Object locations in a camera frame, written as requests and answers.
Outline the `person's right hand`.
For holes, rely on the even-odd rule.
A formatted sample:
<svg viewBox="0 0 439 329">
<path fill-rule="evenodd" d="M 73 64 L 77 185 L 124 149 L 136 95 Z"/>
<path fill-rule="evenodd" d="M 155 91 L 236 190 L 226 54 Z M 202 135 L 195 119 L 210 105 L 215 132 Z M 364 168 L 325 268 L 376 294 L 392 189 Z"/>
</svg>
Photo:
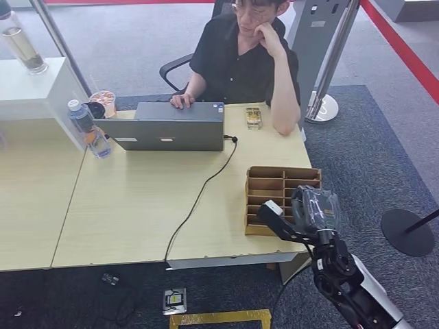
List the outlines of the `person's right hand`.
<svg viewBox="0 0 439 329">
<path fill-rule="evenodd" d="M 184 108 L 190 108 L 194 102 L 195 99 L 188 93 L 173 95 L 170 99 L 170 103 L 173 107 L 181 110 L 183 110 Z"/>
</svg>

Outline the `person's left hand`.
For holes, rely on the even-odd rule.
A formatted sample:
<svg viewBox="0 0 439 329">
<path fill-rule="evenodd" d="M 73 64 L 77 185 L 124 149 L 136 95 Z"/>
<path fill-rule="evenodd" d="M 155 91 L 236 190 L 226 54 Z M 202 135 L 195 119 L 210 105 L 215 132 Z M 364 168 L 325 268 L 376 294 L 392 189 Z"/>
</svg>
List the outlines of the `person's left hand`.
<svg viewBox="0 0 439 329">
<path fill-rule="evenodd" d="M 274 60 L 286 57 L 286 51 L 282 46 L 277 33 L 270 22 L 261 23 L 254 30 L 254 35 Z"/>
</svg>

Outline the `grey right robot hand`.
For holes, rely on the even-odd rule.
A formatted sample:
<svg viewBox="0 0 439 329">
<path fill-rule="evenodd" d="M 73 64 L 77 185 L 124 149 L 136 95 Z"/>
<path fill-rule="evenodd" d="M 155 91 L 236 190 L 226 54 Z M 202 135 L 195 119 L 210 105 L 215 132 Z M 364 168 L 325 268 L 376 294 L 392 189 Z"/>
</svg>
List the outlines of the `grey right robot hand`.
<svg viewBox="0 0 439 329">
<path fill-rule="evenodd" d="M 293 228 L 302 234 L 339 230 L 342 215 L 337 194 L 312 186 L 298 186 L 291 197 Z"/>
</svg>

